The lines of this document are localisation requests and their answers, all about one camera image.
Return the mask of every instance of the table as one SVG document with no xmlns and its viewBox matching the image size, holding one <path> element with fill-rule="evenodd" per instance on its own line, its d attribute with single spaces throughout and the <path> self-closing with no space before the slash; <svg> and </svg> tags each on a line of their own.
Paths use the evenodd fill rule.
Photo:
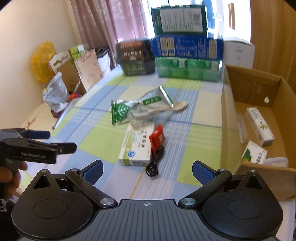
<svg viewBox="0 0 296 241">
<path fill-rule="evenodd" d="M 127 124 L 112 126 L 110 106 L 112 99 L 137 99 L 160 85 L 174 102 L 187 101 L 188 107 L 181 113 L 164 112 L 157 116 L 155 126 L 160 123 L 164 127 L 165 154 L 159 163 L 159 175 L 150 178 L 144 167 L 119 164 Z M 49 142 L 75 142 L 77 151 L 58 156 L 55 165 L 28 163 L 27 172 L 22 172 L 22 185 L 27 186 L 40 169 L 65 173 L 101 159 L 104 172 L 94 186 L 118 202 L 121 199 L 178 202 L 201 186 L 192 175 L 195 160 L 220 168 L 221 92 L 221 82 L 159 78 L 157 74 L 126 77 L 115 68 L 78 101 L 49 139 Z M 286 209 L 284 220 L 288 220 L 279 231 L 282 235 L 291 229 L 289 211 L 293 212 L 293 203 L 281 203 Z"/>
</svg>

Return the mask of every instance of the white spoon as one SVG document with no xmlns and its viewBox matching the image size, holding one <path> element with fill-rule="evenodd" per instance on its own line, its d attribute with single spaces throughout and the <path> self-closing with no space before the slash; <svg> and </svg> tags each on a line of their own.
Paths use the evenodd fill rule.
<svg viewBox="0 0 296 241">
<path fill-rule="evenodd" d="M 153 112 L 161 112 L 161 111 L 167 111 L 167 110 L 172 110 L 172 111 L 179 111 L 184 109 L 187 106 L 186 101 L 178 101 L 176 102 L 172 108 L 170 107 L 164 107 L 164 108 L 156 108 L 156 109 L 149 109 L 148 113 L 153 113 Z"/>
</svg>

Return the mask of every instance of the white box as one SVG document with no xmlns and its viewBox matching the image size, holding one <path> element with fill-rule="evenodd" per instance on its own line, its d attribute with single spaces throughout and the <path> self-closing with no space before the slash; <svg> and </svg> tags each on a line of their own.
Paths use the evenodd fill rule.
<svg viewBox="0 0 296 241">
<path fill-rule="evenodd" d="M 274 140 L 274 135 L 272 134 L 269 126 L 267 125 L 259 110 L 256 107 L 247 108 L 245 115 L 249 120 L 260 145 L 270 145 Z"/>
<path fill-rule="evenodd" d="M 149 136 L 154 131 L 154 123 L 145 123 L 144 127 L 134 130 L 129 124 L 118 157 L 120 164 L 128 166 L 147 166 L 151 159 Z"/>
<path fill-rule="evenodd" d="M 236 37 L 223 37 L 222 80 L 226 64 L 244 68 L 253 68 L 255 46 Z"/>
<path fill-rule="evenodd" d="M 253 162 L 257 164 L 263 164 L 266 158 L 267 151 L 256 143 L 249 141 L 244 154 L 242 155 L 243 161 Z"/>
</svg>

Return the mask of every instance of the finger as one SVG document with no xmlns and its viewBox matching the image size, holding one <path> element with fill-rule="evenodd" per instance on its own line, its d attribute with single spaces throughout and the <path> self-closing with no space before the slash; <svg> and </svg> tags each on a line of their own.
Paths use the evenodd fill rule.
<svg viewBox="0 0 296 241">
<path fill-rule="evenodd" d="M 19 187 L 19 185 L 20 185 L 20 172 L 19 172 L 19 171 L 17 171 L 17 172 L 13 175 L 12 185 L 15 186 L 16 188 Z"/>
<path fill-rule="evenodd" d="M 15 194 L 16 187 L 13 186 L 12 184 L 9 184 L 7 187 L 7 196 L 12 197 Z"/>
<path fill-rule="evenodd" d="M 13 178 L 13 174 L 5 167 L 0 167 L 0 183 L 10 182 Z"/>
<path fill-rule="evenodd" d="M 25 161 L 23 161 L 22 164 L 21 164 L 21 166 L 20 166 L 20 170 L 25 171 L 25 170 L 27 170 L 27 168 L 28 168 L 27 163 Z"/>
</svg>

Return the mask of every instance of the black cable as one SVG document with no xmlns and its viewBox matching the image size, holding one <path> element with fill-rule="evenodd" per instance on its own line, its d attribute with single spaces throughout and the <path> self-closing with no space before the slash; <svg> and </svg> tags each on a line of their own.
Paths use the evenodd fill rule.
<svg viewBox="0 0 296 241">
<path fill-rule="evenodd" d="M 152 161 L 146 167 L 146 173 L 149 177 L 155 177 L 158 175 L 157 163 L 162 159 L 165 149 L 160 146 L 156 151 L 156 155 L 152 155 Z"/>
</svg>

